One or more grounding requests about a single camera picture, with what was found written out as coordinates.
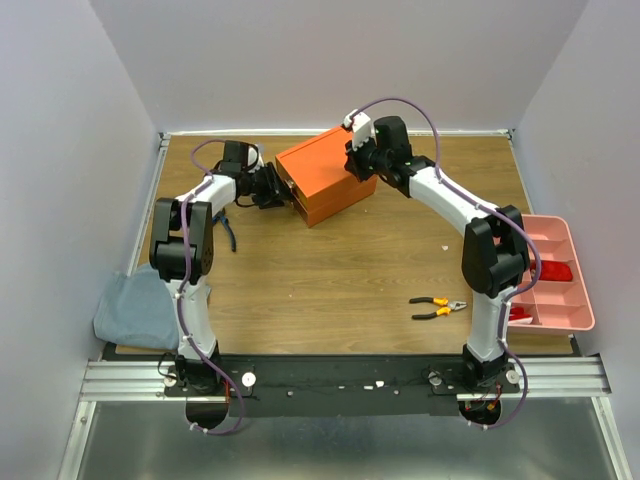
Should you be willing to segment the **orange drawer cabinet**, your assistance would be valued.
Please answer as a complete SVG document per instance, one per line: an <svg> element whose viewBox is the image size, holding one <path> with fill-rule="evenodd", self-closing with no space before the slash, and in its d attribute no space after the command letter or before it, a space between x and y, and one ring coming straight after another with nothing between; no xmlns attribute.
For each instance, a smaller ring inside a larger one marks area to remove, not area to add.
<svg viewBox="0 0 640 480"><path fill-rule="evenodd" d="M309 228L375 193L375 177L360 182L345 170L350 139L349 132L335 127L275 157L276 170Z"/></svg>

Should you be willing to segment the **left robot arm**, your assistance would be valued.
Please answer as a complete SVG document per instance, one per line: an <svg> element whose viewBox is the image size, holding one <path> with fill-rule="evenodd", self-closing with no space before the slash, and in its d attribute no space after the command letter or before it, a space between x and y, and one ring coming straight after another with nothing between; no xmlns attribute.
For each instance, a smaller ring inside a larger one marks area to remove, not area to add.
<svg viewBox="0 0 640 480"><path fill-rule="evenodd" d="M286 185L255 144L222 140L221 160L211 168L199 163L196 154L216 142L207 140L190 154L203 173L195 187L156 201L149 245L150 265L171 296L178 328L175 372L170 378L201 395L229 382L215 364L218 339L208 319L206 277L214 263L214 217L230 204L266 209L288 200ZM241 203L241 197L250 202Z"/></svg>

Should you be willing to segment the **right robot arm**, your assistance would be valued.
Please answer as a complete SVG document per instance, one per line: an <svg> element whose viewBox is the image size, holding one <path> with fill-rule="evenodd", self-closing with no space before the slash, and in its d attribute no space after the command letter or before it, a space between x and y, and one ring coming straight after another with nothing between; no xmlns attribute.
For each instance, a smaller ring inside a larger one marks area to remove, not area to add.
<svg viewBox="0 0 640 480"><path fill-rule="evenodd" d="M449 222L463 238L461 270L473 292L471 333L463 347L460 379L480 392L505 371L511 299L529 267L521 212L499 208L453 182L438 163L416 155L398 116L372 120L348 114L345 169L359 181L378 176Z"/></svg>

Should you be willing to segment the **blue cloth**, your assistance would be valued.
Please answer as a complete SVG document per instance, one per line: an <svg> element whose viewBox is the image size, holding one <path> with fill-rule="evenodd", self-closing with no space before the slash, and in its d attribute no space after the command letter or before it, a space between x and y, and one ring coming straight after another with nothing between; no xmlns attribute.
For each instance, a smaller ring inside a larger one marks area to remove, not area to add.
<svg viewBox="0 0 640 480"><path fill-rule="evenodd" d="M93 320L97 338L129 347L181 350L189 358L192 349L183 339L176 312L175 290L180 280L165 282L149 264L132 275L117 274L108 283ZM204 319L210 288L204 277L185 291L184 320L199 349L211 354L217 339Z"/></svg>

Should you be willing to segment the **red white item in tray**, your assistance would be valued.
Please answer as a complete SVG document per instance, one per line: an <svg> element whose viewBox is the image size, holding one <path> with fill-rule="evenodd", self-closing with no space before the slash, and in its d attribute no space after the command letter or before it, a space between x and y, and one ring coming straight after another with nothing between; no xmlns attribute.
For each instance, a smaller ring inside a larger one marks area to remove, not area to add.
<svg viewBox="0 0 640 480"><path fill-rule="evenodd" d="M510 325L530 325L533 322L533 315L524 307L512 306L508 321Z"/></svg>

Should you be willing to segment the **pink compartment tray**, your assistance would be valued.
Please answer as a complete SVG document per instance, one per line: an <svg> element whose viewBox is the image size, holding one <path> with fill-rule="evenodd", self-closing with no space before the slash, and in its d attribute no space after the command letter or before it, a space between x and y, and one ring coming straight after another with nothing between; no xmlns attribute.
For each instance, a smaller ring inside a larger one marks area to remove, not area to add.
<svg viewBox="0 0 640 480"><path fill-rule="evenodd" d="M530 290L516 296L512 306L533 315L530 325L510 325L517 332L569 335L591 330L595 317L566 221L556 216L524 215L525 232L533 240L541 260L568 263L571 282L537 281Z"/></svg>

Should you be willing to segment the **blue handled cutting pliers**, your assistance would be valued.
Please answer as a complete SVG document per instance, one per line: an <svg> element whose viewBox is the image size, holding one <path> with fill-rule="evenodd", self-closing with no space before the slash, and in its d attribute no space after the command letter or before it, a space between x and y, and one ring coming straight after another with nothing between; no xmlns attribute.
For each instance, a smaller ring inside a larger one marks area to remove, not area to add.
<svg viewBox="0 0 640 480"><path fill-rule="evenodd" d="M229 238L230 249L233 253L235 253L237 251L236 236L230 226L229 219L226 215L225 209L220 210L213 216L212 224L214 226L221 225L223 227L224 231L226 232Z"/></svg>

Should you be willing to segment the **orange handled pliers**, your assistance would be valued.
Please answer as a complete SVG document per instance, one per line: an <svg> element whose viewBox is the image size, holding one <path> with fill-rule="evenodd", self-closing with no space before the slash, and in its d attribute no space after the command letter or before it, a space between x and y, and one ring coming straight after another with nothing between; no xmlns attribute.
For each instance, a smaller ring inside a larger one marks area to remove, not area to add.
<svg viewBox="0 0 640 480"><path fill-rule="evenodd" d="M436 306L433 312L427 314L415 314L411 317L412 320L426 321L438 318L440 316L448 316L452 312L463 310L468 307L468 303L465 301L449 300L446 297L415 297L408 301L409 304L429 303Z"/></svg>

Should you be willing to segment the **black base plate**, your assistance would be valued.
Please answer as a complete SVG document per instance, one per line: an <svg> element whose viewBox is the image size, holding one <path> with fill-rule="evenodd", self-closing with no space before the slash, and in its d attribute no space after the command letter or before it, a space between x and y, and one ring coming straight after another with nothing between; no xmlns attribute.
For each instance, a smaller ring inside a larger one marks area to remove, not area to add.
<svg viewBox="0 0 640 480"><path fill-rule="evenodd" d="M458 355L241 355L209 364L178 357L158 369L164 393L187 401L202 422L224 414L348 417L470 414L494 423L500 401L520 392L514 366L477 372Z"/></svg>

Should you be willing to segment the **aluminium rail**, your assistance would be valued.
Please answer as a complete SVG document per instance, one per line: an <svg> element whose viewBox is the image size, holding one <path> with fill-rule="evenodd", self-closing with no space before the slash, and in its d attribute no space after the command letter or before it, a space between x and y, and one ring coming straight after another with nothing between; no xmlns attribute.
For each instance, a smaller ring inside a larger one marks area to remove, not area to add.
<svg viewBox="0 0 640 480"><path fill-rule="evenodd" d="M529 399L591 398L611 393L604 365L591 357L523 357L521 359ZM168 364L154 361L88 364L80 391L84 402L222 402L223 394L202 396L187 387L175 389L165 384L160 371Z"/></svg>

